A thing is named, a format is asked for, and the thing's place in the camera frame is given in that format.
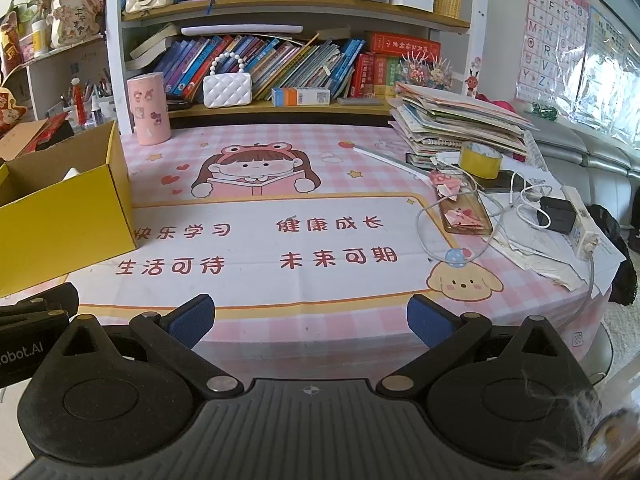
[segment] power strip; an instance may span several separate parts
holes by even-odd
[[[575,256],[579,260],[586,260],[587,254],[593,252],[600,243],[600,229],[584,206],[578,190],[571,186],[562,186],[561,189],[565,198],[574,206],[576,213],[574,228],[569,233],[569,241],[574,248]]]

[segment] pink cylindrical container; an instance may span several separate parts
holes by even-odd
[[[171,138],[162,72],[132,77],[127,81],[129,109],[136,125],[138,143],[153,146]]]

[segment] medicine box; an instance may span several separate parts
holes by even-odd
[[[80,174],[63,180],[70,168]],[[0,298],[132,251],[134,240],[116,123],[0,166]]]
[[[274,106],[327,105],[331,93],[328,88],[272,88]]]

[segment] wooden shelf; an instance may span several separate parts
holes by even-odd
[[[207,108],[205,105],[194,105],[188,110],[176,110],[169,112],[169,118],[202,117],[208,115],[229,114],[287,114],[287,113],[314,113],[314,114],[353,114],[370,116],[389,116],[391,106],[387,103],[381,105],[342,106],[338,103],[317,106],[273,106],[270,101],[254,101],[246,106],[231,106],[226,108]]]
[[[176,22],[207,16],[209,0],[189,0],[159,9],[123,14],[123,27],[140,27],[158,23]],[[395,6],[367,0],[216,0],[210,16],[225,14],[255,14],[257,12],[311,12],[344,14],[391,22],[403,22],[422,27],[466,32],[471,24],[433,12],[412,7]]]

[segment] pearl handle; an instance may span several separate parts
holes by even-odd
[[[211,75],[214,75],[216,73],[216,65],[226,57],[232,57],[238,62],[238,73],[244,72],[244,59],[238,56],[238,54],[236,54],[235,52],[223,52],[219,56],[216,56],[216,59],[214,59],[213,63],[211,63]]]

